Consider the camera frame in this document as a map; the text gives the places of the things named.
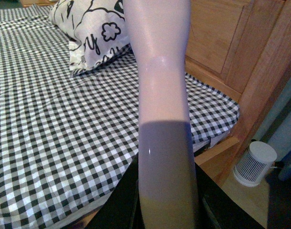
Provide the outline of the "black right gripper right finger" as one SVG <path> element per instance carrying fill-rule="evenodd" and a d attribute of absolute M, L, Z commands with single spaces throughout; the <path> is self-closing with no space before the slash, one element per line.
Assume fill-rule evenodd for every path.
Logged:
<path fill-rule="evenodd" d="M 262 229 L 263 226 L 239 207 L 195 164 L 201 229 Z"/>

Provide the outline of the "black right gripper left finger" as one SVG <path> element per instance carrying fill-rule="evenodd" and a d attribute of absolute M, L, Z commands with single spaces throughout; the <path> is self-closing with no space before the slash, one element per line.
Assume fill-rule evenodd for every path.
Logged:
<path fill-rule="evenodd" d="M 107 202 L 92 218 L 88 229 L 141 229 L 138 156 L 133 158 Z"/>

